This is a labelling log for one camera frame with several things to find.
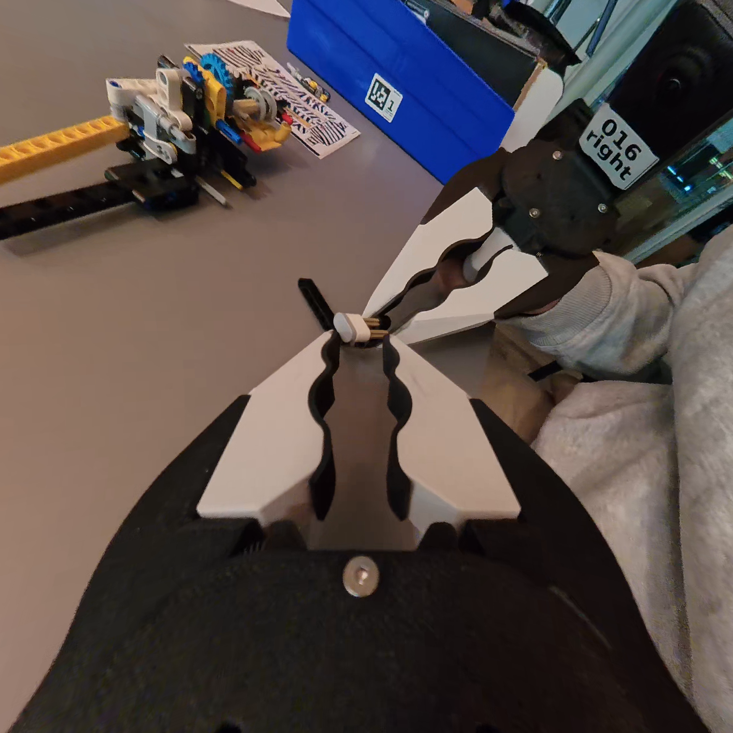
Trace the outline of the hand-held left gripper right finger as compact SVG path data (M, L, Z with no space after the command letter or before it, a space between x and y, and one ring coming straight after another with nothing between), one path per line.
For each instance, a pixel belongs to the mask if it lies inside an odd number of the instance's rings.
M413 526L517 519L518 499L474 401L397 337L387 336L382 351L396 421L386 476L394 515Z

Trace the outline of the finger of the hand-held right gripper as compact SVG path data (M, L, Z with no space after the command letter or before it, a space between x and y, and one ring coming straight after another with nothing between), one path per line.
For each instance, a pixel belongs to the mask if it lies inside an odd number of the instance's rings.
M417 344L479 327L547 275L545 265L535 255L505 248L490 260L482 279L453 290L440 305L418 312L392 334L406 344Z
M468 286L478 284L496 257L492 242L493 206L478 187L472 188L440 213L417 225L387 270L363 310L365 321L435 321L444 318L449 301L466 291L442 295L431 279L451 255L460 263Z

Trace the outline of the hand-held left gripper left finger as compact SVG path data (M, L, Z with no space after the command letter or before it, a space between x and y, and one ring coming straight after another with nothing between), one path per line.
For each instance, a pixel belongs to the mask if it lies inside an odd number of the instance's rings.
M331 434L339 336L326 331L262 381L197 505L201 518L324 520L335 494Z

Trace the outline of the white lego connector tan pins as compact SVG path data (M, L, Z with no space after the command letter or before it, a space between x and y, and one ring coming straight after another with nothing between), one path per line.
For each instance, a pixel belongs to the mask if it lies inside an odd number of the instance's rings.
M381 347L390 326L391 319L386 315L362 316L338 312L333 318L334 330L343 344L358 349Z

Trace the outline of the black lego beam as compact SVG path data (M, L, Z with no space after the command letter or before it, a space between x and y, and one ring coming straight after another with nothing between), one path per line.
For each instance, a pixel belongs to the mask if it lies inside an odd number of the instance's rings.
M328 305L316 283L312 279L299 278L298 290L323 331L331 331L334 327L335 313Z

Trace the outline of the person's right forearm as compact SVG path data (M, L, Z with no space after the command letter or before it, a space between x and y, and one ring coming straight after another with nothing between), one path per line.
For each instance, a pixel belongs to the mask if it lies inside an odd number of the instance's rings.
M609 253L552 307L505 319L564 368L594 380L664 383L662 366L676 309L697 263L636 268Z

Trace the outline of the lego technic model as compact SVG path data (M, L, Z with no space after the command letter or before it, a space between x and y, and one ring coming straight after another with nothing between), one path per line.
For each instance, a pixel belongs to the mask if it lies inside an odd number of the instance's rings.
M1 208L1 239L41 231L126 205L160 214L194 206L200 193L229 207L205 177L243 191L257 179L247 152L280 148L292 133L286 100L221 55L160 55L153 78L107 78L110 115L2 147L5 185L114 144L132 161L104 181Z

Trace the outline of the person's right hand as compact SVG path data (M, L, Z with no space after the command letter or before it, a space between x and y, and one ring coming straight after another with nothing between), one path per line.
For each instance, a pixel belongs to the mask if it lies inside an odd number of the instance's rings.
M454 290L470 286L474 276L475 270L468 258L460 260L451 257L439 262L429 281L435 300L438 303L444 302Z

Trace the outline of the tan pants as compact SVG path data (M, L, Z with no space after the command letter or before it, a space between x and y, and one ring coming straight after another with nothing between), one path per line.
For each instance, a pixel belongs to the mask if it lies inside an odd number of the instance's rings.
M527 444L532 443L553 408L580 383L581 373L560 368L539 380L554 357L528 343L509 325L492 324L490 350L479 398Z

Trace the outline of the cardboard box white flap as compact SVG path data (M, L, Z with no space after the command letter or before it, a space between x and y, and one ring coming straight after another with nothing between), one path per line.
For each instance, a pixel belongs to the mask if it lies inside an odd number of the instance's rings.
M533 139L563 95L565 72L580 62L556 25L525 2L402 4L512 108L501 146L512 152Z

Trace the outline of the striped sticker sheet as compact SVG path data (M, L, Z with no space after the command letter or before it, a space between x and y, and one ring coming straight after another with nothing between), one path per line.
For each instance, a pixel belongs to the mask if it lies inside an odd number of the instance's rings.
M185 47L197 60L214 54L233 79L251 82L282 102L292 135L317 158L327 157L359 136L352 124L303 84L305 77L294 67L281 64L254 41L189 43Z

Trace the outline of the blue storage bin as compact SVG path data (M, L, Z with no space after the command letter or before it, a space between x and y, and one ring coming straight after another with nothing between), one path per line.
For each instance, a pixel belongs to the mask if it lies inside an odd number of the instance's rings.
M445 184L515 111L398 1L294 1L287 48Z

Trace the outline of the person in grey hoodie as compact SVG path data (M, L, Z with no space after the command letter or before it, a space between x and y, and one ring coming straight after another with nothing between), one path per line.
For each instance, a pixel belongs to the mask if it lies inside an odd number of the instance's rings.
M534 443L598 525L711 731L732 728L731 255L728 227L676 309L666 382L582 383Z

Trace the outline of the white paper sheet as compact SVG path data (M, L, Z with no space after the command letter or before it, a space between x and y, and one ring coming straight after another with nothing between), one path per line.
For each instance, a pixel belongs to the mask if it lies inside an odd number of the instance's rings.
M282 1L245 1L245 0L233 0L228 1L229 3L243 8L247 8L259 13L272 15L277 18L289 19L290 12L285 6L285 2Z

